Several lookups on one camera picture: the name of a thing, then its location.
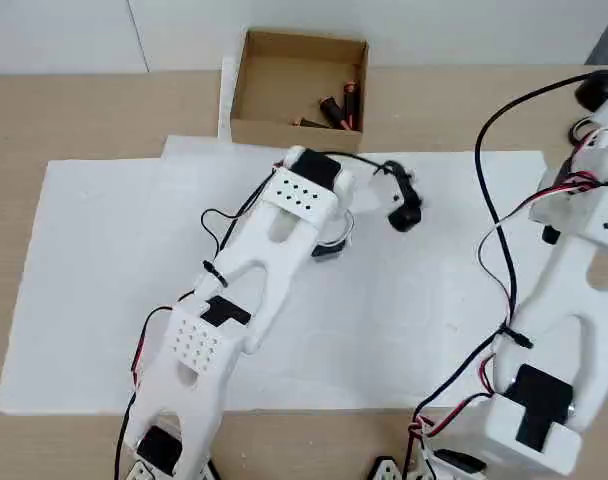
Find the black clip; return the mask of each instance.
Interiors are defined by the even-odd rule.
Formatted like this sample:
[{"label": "black clip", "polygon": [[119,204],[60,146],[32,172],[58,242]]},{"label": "black clip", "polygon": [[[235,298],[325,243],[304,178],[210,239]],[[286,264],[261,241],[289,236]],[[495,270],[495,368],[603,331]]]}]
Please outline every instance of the black clip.
[{"label": "black clip", "polygon": [[208,273],[210,273],[215,278],[217,278],[224,288],[228,287],[228,282],[226,281],[224,276],[220,272],[217,271],[217,268],[215,268],[215,265],[213,265],[208,260],[204,260],[202,262],[202,265],[204,266],[204,270],[206,270]]},{"label": "black clip", "polygon": [[379,171],[383,171],[384,175],[393,175],[404,199],[404,203],[389,214],[388,221],[398,232],[408,232],[422,220],[422,199],[411,185],[411,176],[401,164],[388,160],[377,167],[373,175]]},{"label": "black clip", "polygon": [[511,339],[522,348],[528,348],[529,350],[533,348],[533,342],[531,342],[526,335],[516,332],[505,323],[500,327],[499,334],[511,337]]}]

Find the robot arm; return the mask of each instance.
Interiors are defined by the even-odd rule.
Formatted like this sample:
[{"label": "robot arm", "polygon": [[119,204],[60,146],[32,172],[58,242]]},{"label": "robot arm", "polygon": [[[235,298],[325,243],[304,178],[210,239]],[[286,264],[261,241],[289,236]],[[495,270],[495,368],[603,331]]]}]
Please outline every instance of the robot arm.
[{"label": "robot arm", "polygon": [[[533,347],[499,340],[497,393],[466,408],[432,442],[440,479],[569,475],[582,433],[608,395],[608,285],[594,285],[589,275],[596,254],[608,250],[608,99],[592,121],[598,130],[563,168],[590,171],[603,186],[534,204],[531,218],[560,235],[511,323]],[[540,186],[556,177],[548,172]]]},{"label": "robot arm", "polygon": [[[372,180],[370,200],[356,213],[383,211],[400,231],[420,221],[421,200],[399,164],[386,164]],[[333,218],[353,207],[354,190],[353,174],[339,162],[291,148],[237,237],[213,263],[205,262],[194,294],[173,307],[160,351],[139,382],[124,435],[124,444],[155,479],[206,478],[239,356],[260,347],[301,265],[347,244],[345,239],[324,247],[320,236]],[[256,267],[265,270],[266,280],[259,307],[248,312],[224,295]],[[164,422],[166,414],[175,414],[179,425]]]}]

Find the table surface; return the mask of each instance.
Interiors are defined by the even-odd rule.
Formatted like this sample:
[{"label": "table surface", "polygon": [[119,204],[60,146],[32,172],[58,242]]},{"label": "table surface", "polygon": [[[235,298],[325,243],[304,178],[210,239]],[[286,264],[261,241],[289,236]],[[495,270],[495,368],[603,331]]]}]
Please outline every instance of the table surface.
[{"label": "table surface", "polygon": [[[511,98],[582,67],[373,69],[364,151],[471,150]],[[46,163],[157,157],[168,134],[216,135],[218,72],[0,77],[0,371]],[[582,114],[572,90],[529,102],[493,127],[486,148],[541,149],[559,163]],[[226,415],[213,454],[225,479],[359,480],[377,455],[403,455],[401,412]],[[0,479],[111,478],[116,417],[0,414]],[[608,478],[608,402],[572,478]]]}]

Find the open cardboard box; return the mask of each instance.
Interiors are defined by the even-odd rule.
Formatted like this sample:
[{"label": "open cardboard box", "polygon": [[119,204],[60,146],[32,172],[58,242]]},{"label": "open cardboard box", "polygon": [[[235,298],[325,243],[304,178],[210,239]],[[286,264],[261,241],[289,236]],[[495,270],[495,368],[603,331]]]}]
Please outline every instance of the open cardboard box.
[{"label": "open cardboard box", "polygon": [[[355,152],[363,131],[368,43],[268,30],[246,33],[231,109],[234,142]],[[328,125],[319,101],[342,106],[344,84],[360,87],[359,131],[298,127],[305,117]]]}]

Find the white paper sheet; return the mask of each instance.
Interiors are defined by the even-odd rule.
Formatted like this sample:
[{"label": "white paper sheet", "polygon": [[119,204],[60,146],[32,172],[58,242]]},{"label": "white paper sheet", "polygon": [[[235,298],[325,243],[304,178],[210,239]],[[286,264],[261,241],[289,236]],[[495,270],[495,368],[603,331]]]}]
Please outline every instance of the white paper sheet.
[{"label": "white paper sheet", "polygon": [[[14,313],[1,411],[123,411],[146,313],[190,289],[201,260],[212,255],[201,211],[235,210],[280,155],[215,142],[200,148],[206,153],[167,151],[173,161],[165,162],[49,164]],[[382,216],[358,216],[353,245],[340,259],[306,265],[262,349],[239,362],[228,409],[416,404],[501,320],[502,298],[473,260],[489,219],[472,154],[373,158],[415,171],[426,202],[423,222],[402,235]],[[486,153],[484,161],[500,212],[530,193],[544,168],[536,152]],[[368,177],[364,166],[351,168]],[[224,229],[216,219],[213,225]],[[549,249],[525,217],[507,231],[527,293]],[[489,247],[489,264],[502,271],[499,249]],[[148,355],[164,322],[160,314],[151,323]],[[477,388],[468,375],[438,404],[452,405]]]}]

